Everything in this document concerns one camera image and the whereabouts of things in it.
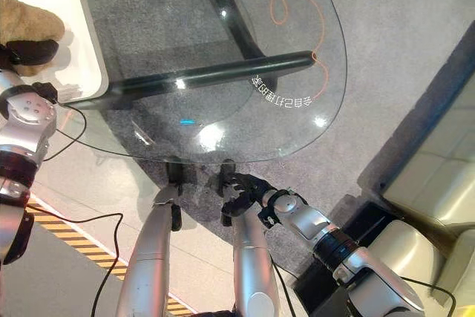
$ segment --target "brown stuffed toy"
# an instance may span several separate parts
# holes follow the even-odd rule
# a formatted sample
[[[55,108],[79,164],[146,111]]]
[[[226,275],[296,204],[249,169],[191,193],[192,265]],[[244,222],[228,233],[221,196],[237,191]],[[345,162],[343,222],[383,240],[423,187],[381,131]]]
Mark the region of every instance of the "brown stuffed toy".
[[[53,13],[0,0],[0,69],[34,76],[50,65],[64,34],[64,24]]]

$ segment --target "yellow and black caution stripe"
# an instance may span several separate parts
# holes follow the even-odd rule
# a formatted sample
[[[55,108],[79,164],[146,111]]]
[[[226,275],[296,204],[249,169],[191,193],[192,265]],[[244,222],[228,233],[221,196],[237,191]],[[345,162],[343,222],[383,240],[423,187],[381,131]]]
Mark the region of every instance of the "yellow and black caution stripe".
[[[28,203],[33,207],[48,210],[48,208],[43,207],[37,201],[35,201],[33,197]],[[113,255],[110,255],[103,248],[97,246],[94,242],[87,239],[82,233],[73,229],[72,226],[63,220],[53,217],[48,213],[35,211],[31,208],[27,208],[27,211],[34,214],[35,222],[52,232],[67,245],[72,246],[75,250],[87,256],[103,269],[108,270],[112,266],[112,263],[115,260]],[[127,265],[121,261],[118,261],[116,266],[112,269],[112,275],[115,275],[118,279],[123,280],[126,271]],[[192,311],[172,297],[168,298],[167,310],[168,313],[173,316],[185,317],[193,315]]]

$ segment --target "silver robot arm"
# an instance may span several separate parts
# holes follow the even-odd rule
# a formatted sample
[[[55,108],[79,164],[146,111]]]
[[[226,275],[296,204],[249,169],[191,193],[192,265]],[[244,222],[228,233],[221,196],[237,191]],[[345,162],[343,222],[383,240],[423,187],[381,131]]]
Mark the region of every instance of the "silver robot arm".
[[[292,191],[267,191],[260,219],[293,232],[345,287],[356,316],[424,316],[418,295],[394,271],[358,246],[320,211]]]
[[[48,85],[26,85],[17,73],[0,68],[0,268],[27,247],[33,215],[25,207],[30,187],[56,129],[56,110],[39,92]]]

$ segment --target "glass table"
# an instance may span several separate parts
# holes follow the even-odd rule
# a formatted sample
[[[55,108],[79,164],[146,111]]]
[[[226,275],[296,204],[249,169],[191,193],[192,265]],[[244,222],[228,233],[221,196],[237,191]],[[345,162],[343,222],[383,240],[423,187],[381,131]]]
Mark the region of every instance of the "glass table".
[[[85,143],[114,151],[111,131],[152,160],[270,160],[338,113],[347,63],[331,0],[87,3],[110,85],[73,103],[88,117]]]

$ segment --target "white table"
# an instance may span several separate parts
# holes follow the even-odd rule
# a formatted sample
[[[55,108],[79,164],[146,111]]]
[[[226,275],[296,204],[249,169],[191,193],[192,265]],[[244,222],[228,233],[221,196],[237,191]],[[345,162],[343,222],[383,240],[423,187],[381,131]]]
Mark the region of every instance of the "white table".
[[[102,95],[108,75],[86,0],[20,1],[55,13],[66,28],[52,66],[25,82],[52,82],[64,101]]]

